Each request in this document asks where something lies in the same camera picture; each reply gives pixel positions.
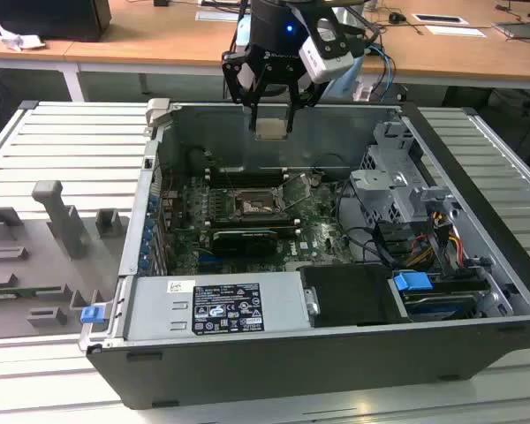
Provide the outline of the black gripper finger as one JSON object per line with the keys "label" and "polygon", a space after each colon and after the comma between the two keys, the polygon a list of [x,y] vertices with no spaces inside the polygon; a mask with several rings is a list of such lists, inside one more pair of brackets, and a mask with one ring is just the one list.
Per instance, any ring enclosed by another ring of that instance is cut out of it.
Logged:
{"label": "black gripper finger", "polygon": [[[245,88],[239,80],[239,75],[244,67],[253,73],[253,78],[248,88]],[[251,110],[249,130],[254,132],[256,129],[259,102],[268,85],[266,81],[267,69],[264,51],[226,51],[222,54],[222,71],[232,101],[236,104],[242,104]]]}
{"label": "black gripper finger", "polygon": [[288,133],[292,132],[296,112],[314,107],[322,98],[325,90],[326,83],[313,82],[307,72],[288,85],[289,102],[285,119]]}

